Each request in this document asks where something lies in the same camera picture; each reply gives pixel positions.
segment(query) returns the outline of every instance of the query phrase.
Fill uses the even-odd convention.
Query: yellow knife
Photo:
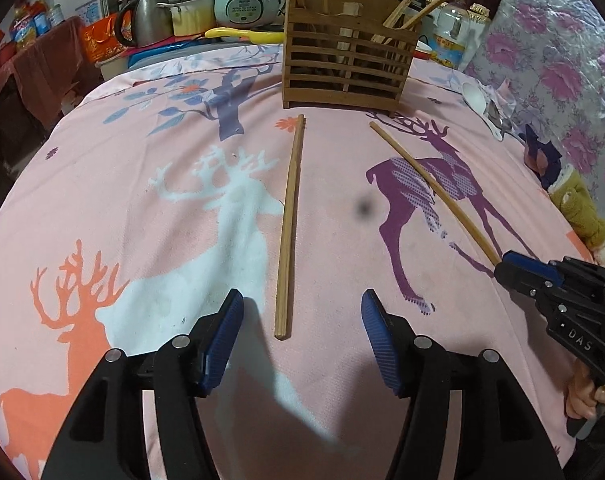
[[[256,45],[284,43],[284,32],[259,32],[257,30],[239,30],[238,28],[217,27],[204,33],[205,38],[249,38]]]

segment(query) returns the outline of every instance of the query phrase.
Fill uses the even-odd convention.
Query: blue gripper pad
[[[369,336],[369,343],[371,343],[378,368],[380,368],[382,380],[395,395],[399,395],[401,388],[399,359],[393,346],[391,332],[383,317],[384,311],[381,312],[380,309],[381,306],[379,306],[374,292],[371,289],[365,291],[361,303],[364,329]]]
[[[225,314],[224,319],[218,325],[212,342],[204,351],[204,374],[200,385],[208,394],[216,388],[224,370],[227,368],[227,362],[231,355],[231,350],[236,342],[236,337],[242,324],[242,319],[245,316],[245,303],[242,294],[236,293],[236,296],[231,301],[231,305]]]
[[[503,262],[512,264],[522,270],[531,272],[545,280],[549,280],[555,286],[562,286],[564,279],[557,270],[550,264],[543,264],[538,260],[534,260],[524,254],[516,253],[515,251],[507,251],[503,255]]]

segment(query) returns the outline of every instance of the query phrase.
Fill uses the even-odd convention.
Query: stainless steel kettle
[[[143,47],[166,40],[174,34],[173,21],[169,9],[156,4],[168,3],[168,0],[132,0],[118,12],[114,33],[124,46]],[[122,21],[127,12],[132,14],[132,38],[122,35]]]

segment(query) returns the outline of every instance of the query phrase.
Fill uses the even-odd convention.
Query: wooden basket
[[[284,108],[313,103],[395,111],[417,44],[415,31],[382,25],[397,0],[329,0],[335,15],[318,12],[321,0],[306,0],[306,9],[294,2],[288,0],[285,20]],[[362,16],[338,14],[344,2],[361,3]],[[375,34],[391,41],[374,43]]]

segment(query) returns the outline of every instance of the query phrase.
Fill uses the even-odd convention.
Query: metal rivet
[[[431,339],[424,335],[419,335],[413,340],[413,344],[416,345],[418,348],[426,350],[427,348],[431,348]]]
[[[171,341],[174,348],[184,348],[190,343],[188,335],[177,335]]]
[[[485,361],[489,361],[490,363],[497,363],[500,361],[500,354],[491,349],[482,352],[482,357],[484,357]]]
[[[105,354],[105,361],[107,361],[109,363],[113,363],[115,361],[118,361],[118,359],[120,359],[121,356],[122,356],[122,352],[119,351],[118,348],[111,348],[111,350],[109,350]]]

